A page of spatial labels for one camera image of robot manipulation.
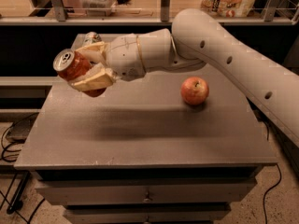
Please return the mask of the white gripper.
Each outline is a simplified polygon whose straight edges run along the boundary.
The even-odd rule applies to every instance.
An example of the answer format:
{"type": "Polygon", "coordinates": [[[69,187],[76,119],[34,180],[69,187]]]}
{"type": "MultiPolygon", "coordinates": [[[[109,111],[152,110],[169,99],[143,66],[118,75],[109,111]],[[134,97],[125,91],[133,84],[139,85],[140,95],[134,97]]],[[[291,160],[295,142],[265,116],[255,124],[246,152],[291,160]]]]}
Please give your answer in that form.
{"type": "Polygon", "coordinates": [[[109,45],[103,41],[85,45],[76,49],[75,53],[93,66],[85,75],[68,82],[77,91],[107,88],[116,82],[117,77],[132,81],[146,75],[135,34],[119,36],[109,45]]]}

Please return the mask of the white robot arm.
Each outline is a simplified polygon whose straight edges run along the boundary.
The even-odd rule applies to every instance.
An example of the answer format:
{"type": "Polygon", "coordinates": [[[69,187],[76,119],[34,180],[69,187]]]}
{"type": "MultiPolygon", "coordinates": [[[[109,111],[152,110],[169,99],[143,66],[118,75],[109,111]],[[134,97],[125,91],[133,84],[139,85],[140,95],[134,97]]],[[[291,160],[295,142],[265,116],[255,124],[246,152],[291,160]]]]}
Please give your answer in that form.
{"type": "Polygon", "coordinates": [[[192,71],[208,63],[299,146],[299,76],[234,38],[199,9],[180,11],[169,30],[123,35],[77,52],[95,63],[87,74],[69,82],[78,91],[103,89],[151,71],[192,71]]]}

